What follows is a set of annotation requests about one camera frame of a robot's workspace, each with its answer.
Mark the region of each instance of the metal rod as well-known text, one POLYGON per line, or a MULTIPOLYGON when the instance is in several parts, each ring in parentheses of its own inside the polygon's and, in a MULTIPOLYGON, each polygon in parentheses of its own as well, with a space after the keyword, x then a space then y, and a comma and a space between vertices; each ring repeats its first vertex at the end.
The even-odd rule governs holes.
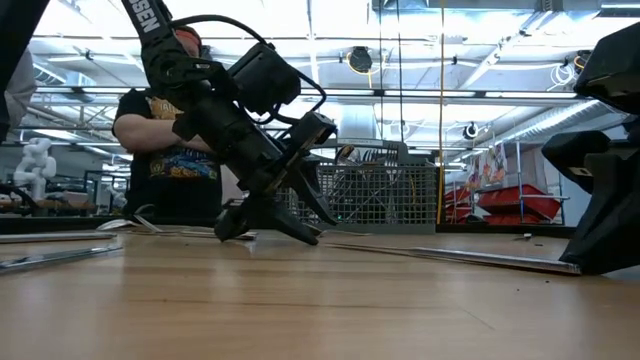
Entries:
POLYGON ((370 252, 379 252, 379 253, 385 253, 385 254, 424 257, 424 258, 433 258, 433 259, 465 261, 465 262, 472 262, 476 264, 502 266, 502 267, 520 269, 520 270, 527 270, 527 271, 542 271, 542 272, 552 272, 552 273, 567 274, 567 275, 582 274, 582 270, 580 269, 580 266, 576 264, 557 261, 557 260, 545 260, 545 259, 536 259, 536 258, 527 258, 527 257, 477 253, 477 252, 458 251, 458 250, 432 249, 432 248, 422 248, 422 247, 397 248, 397 247, 351 245, 351 244, 339 244, 339 243, 330 243, 327 245, 331 247, 340 248, 340 249, 370 251, 370 252))
POLYGON ((468 251, 413 248, 411 254, 450 260, 471 261, 475 263, 512 267, 525 270, 538 270, 561 274, 580 275, 580 266, 557 260, 544 260, 508 255, 486 254, 468 251))
POLYGON ((61 251, 49 254, 32 255, 19 259, 7 260, 0 262, 0 274, 9 271, 31 270, 43 265, 54 264, 59 262, 68 262, 81 260, 88 257, 105 254, 111 251, 122 249, 120 245, 110 245, 104 247, 95 247, 80 250, 61 251))
POLYGON ((534 199, 558 199, 569 200, 568 196, 556 196, 556 195, 520 195, 521 198, 534 198, 534 199))
MULTIPOLYGON (((562 196, 562 173, 558 171, 558 187, 560 188, 560 196, 562 196)), ((562 220, 562 226, 565 225, 564 219, 564 201, 560 203, 560 216, 562 220)))
POLYGON ((111 127, 107 127, 107 126, 19 126, 16 129, 17 130, 60 130, 60 131, 111 131, 111 127))
POLYGON ((516 162, 518 166, 518 196, 520 198, 520 223, 524 223, 524 198, 522 197, 522 164, 520 159, 520 140, 516 141, 516 162))
POLYGON ((42 233, 42 234, 14 234, 0 235, 0 244, 45 242, 45 241, 76 241, 76 240, 106 240, 116 237, 115 233, 106 232, 74 232, 74 233, 42 233))

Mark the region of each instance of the metal strip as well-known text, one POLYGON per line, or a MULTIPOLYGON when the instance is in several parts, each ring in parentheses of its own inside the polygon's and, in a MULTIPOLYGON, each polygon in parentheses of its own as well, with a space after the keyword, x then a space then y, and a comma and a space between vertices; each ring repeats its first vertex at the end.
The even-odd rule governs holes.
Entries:
POLYGON ((77 241, 77 240, 108 240, 116 237, 115 233, 107 232, 74 232, 74 233, 42 233, 0 235, 0 244, 16 244, 43 241, 77 241))
POLYGON ((32 255, 14 260, 0 262, 0 274, 10 271, 31 270, 43 265, 49 265, 59 262, 81 260, 96 255, 105 254, 111 251, 122 249, 120 245, 110 245, 105 247, 96 247, 89 249, 61 251, 56 253, 32 255))
POLYGON ((368 245, 350 245, 350 244, 327 244, 329 246, 360 251, 375 251, 382 253, 391 253, 395 255, 406 255, 414 257, 427 257, 437 259, 448 259, 457 261, 473 262, 485 265, 504 266, 509 268, 542 271, 565 275, 581 275, 580 266, 576 264, 565 263, 557 260, 545 260, 536 258, 526 258, 517 256, 477 253, 457 250, 443 250, 431 248, 393 248, 383 246, 368 245))

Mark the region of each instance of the security camera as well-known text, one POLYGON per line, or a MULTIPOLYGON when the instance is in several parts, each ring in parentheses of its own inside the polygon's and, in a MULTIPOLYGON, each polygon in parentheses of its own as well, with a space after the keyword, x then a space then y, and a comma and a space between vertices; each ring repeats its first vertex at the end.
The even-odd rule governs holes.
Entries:
POLYGON ((478 125, 471 123, 469 126, 465 126, 462 131, 462 137, 467 140, 473 140, 478 136, 478 125))

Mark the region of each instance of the yellow cable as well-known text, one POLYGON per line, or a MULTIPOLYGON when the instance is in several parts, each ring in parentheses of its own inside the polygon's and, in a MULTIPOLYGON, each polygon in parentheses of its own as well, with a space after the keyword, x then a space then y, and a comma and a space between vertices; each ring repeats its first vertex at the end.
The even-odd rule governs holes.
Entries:
POLYGON ((411 182, 411 199, 412 203, 416 204, 416 184, 413 183, 413 176, 409 175, 409 182, 411 182))
POLYGON ((440 33, 440 124, 438 125, 438 152, 440 153, 440 183, 438 184, 438 211, 436 224, 440 225, 442 215, 442 191, 444 190, 444 152, 442 151, 442 111, 444 109, 444 8, 446 0, 440 0, 440 21, 442 32, 440 33))
POLYGON ((575 66, 579 67, 581 70, 584 70, 584 66, 583 66, 583 65, 578 64, 578 59, 579 59, 579 58, 580 58, 579 56, 576 56, 576 57, 574 57, 574 58, 573 58, 573 65, 575 65, 575 66))

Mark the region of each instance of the metal pole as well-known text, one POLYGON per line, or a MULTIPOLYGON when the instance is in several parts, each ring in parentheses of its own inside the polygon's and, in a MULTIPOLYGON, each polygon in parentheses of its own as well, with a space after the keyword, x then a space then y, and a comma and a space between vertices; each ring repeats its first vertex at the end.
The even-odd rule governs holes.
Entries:
POLYGON ((116 237, 115 233, 105 232, 73 232, 73 233, 42 233, 42 234, 13 234, 0 235, 0 244, 16 244, 46 241, 76 241, 76 240, 105 240, 116 237))
MULTIPOLYGON (((558 188, 560 189, 560 196, 562 196, 562 174, 560 173, 560 171, 558 171, 558 188)), ((560 217, 561 217, 561 221, 562 221, 562 226, 565 225, 565 220, 564 220, 564 201, 560 202, 560 217)))
POLYGON ((505 266, 526 270, 548 271, 574 275, 581 274, 581 270, 578 265, 557 260, 544 260, 517 256, 429 248, 414 248, 411 250, 411 253, 417 256, 470 261, 480 264, 505 266))
POLYGON ((392 255, 404 255, 404 256, 413 256, 413 257, 466 261, 466 262, 472 262, 476 264, 509 267, 509 268, 514 268, 519 270, 552 272, 552 273, 567 274, 567 275, 582 274, 582 270, 580 269, 580 266, 576 264, 566 263, 563 261, 557 261, 557 260, 545 260, 545 259, 536 259, 536 258, 526 258, 526 257, 477 253, 477 252, 468 252, 468 251, 457 251, 457 250, 432 249, 432 248, 422 248, 422 247, 395 248, 395 247, 384 247, 384 246, 351 245, 351 244, 337 244, 337 243, 330 243, 327 245, 331 247, 348 249, 348 250, 370 251, 370 252, 380 252, 380 253, 386 253, 386 254, 392 254, 392 255))
POLYGON ((455 224, 458 220, 458 195, 456 193, 456 181, 453 181, 453 220, 451 220, 452 224, 455 224))
POLYGON ((520 159, 520 140, 516 141, 516 162, 518 166, 518 199, 520 201, 520 223, 524 223, 524 198, 522 197, 522 164, 520 159))
POLYGON ((0 262, 0 274, 9 271, 31 270, 33 268, 59 262, 81 260, 88 257, 122 249, 119 245, 94 247, 88 249, 61 251, 43 255, 27 256, 0 262))

